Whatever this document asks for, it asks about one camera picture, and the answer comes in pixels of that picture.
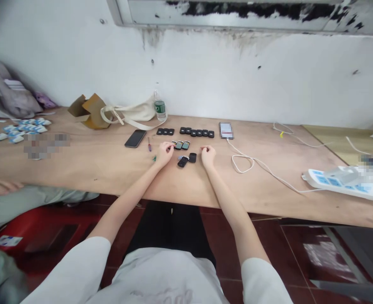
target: white cord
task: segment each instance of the white cord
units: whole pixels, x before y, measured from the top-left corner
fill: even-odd
[[[321,191],[321,190],[324,190],[324,189],[313,189],[313,190],[299,191],[299,190],[296,189],[294,186],[292,186],[291,184],[289,184],[286,180],[284,180],[284,179],[282,179],[282,178],[276,176],[275,174],[273,174],[272,171],[271,171],[271,169],[267,166],[266,163],[264,163],[263,161],[259,160],[258,158],[250,157],[250,156],[248,156],[248,155],[242,153],[241,151],[239,151],[235,146],[233,146],[233,145],[230,143],[230,141],[229,141],[228,138],[227,138],[227,142],[229,143],[230,146],[232,146],[232,147],[233,147],[233,148],[234,148],[234,149],[239,153],[239,155],[236,154],[236,155],[233,155],[233,156],[231,157],[231,160],[232,160],[232,162],[233,162],[233,164],[234,164],[234,167],[237,169],[237,172],[238,172],[238,173],[245,173],[245,172],[251,170],[251,169],[254,167],[255,161],[257,161],[257,162],[259,162],[260,164],[264,165],[265,168],[266,168],[266,171],[268,171],[268,172],[269,172],[269,173],[270,173],[274,178],[276,178],[276,179],[278,179],[279,181],[283,182],[285,185],[287,185],[287,186],[290,187],[292,190],[294,190],[294,191],[296,191],[296,192],[298,192],[298,193],[305,193],[305,192],[313,192],[313,191]],[[249,169],[247,169],[247,170],[245,170],[245,171],[241,171],[241,170],[237,167],[237,164],[236,164],[235,161],[234,161],[234,157],[247,158],[248,160],[251,160],[253,163],[252,163],[252,165],[251,165],[251,167],[250,167]]]
[[[282,131],[282,130],[279,130],[275,124],[278,124],[278,125],[281,125],[281,126],[284,126],[285,128],[287,128],[290,132],[286,132],[286,131]],[[308,143],[305,143],[302,139],[300,139],[299,137],[295,136],[295,132],[288,126],[284,125],[284,124],[281,124],[280,122],[274,122],[274,126],[272,127],[272,129],[274,130],[277,130],[279,131],[281,134],[288,134],[290,136],[293,136],[294,138],[296,139],[299,139],[302,143],[304,143],[306,146],[309,146],[309,147],[312,147],[312,148],[318,148],[318,147],[322,147],[322,146],[326,146],[328,144],[332,144],[331,142],[330,143],[327,143],[327,144],[321,144],[321,145],[318,145],[318,146],[312,146],[312,145],[309,145]]]
[[[350,141],[350,139],[348,138],[348,136],[346,136],[346,139],[348,140],[348,142],[350,143],[351,147],[352,147],[355,151],[357,151],[357,152],[359,152],[359,153],[362,153],[362,154],[369,154],[369,155],[371,155],[370,153],[362,152],[362,151],[358,150],[358,149],[357,149],[357,148],[352,144],[352,142]]]

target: black key fob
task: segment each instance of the black key fob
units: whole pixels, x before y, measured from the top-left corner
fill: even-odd
[[[182,156],[181,160],[178,162],[178,166],[183,168],[183,167],[185,167],[185,165],[188,161],[189,161],[188,156]]]
[[[189,153],[189,162],[196,163],[196,153]]]

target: plastic bottle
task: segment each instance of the plastic bottle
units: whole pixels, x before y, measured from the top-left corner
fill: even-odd
[[[166,119],[165,102],[160,98],[158,90],[154,90],[154,107],[157,113],[157,119],[159,121],[164,121]]]

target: red chair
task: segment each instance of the red chair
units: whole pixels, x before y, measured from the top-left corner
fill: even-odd
[[[38,207],[19,215],[0,231],[0,250],[15,258],[27,275],[47,274],[85,239],[100,218],[81,208]]]

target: wooden board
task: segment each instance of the wooden board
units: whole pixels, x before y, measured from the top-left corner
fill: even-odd
[[[351,128],[322,127],[313,125],[304,125],[314,137],[333,151],[344,162],[351,166],[359,165],[361,153],[355,151],[347,141],[348,136],[352,144],[360,151],[373,154],[373,134],[372,130],[361,130]]]
[[[152,159],[161,142],[189,140],[189,150],[174,153],[173,159],[146,191],[145,199],[218,208],[201,158],[198,156],[195,164],[188,163],[184,168],[177,166],[178,156],[188,155],[190,152],[199,154],[201,145],[210,144],[218,154],[216,168],[247,211],[373,227],[373,201],[329,191],[299,194],[258,164],[245,174],[237,173],[231,163],[231,156],[236,153],[226,140],[219,137],[220,119],[170,116],[163,127],[174,128],[173,136],[155,135],[154,129],[148,131],[137,149],[132,149],[124,147],[135,130],[130,125],[111,125],[105,130],[90,130],[80,123],[74,123],[66,108],[59,109],[57,114],[48,118],[53,122],[48,126],[50,131],[45,133],[48,140],[53,139],[54,134],[69,134],[70,146],[51,154],[50,159],[29,160],[23,152],[25,143],[10,144],[2,141],[0,178],[120,195],[152,165]],[[309,168],[330,170],[344,165],[326,147],[310,148],[291,136],[280,138],[279,133],[272,129],[272,124],[230,122],[235,135],[232,143],[238,149],[265,162],[274,174],[299,190],[311,189],[301,178],[302,172]],[[0,130],[7,124],[0,124]],[[181,126],[214,130],[215,138],[180,135]],[[292,129],[304,141],[318,144],[318,140],[305,128],[292,126]],[[147,137],[150,137],[152,152],[148,151]],[[242,158],[236,162],[242,168],[250,166],[248,160]]]

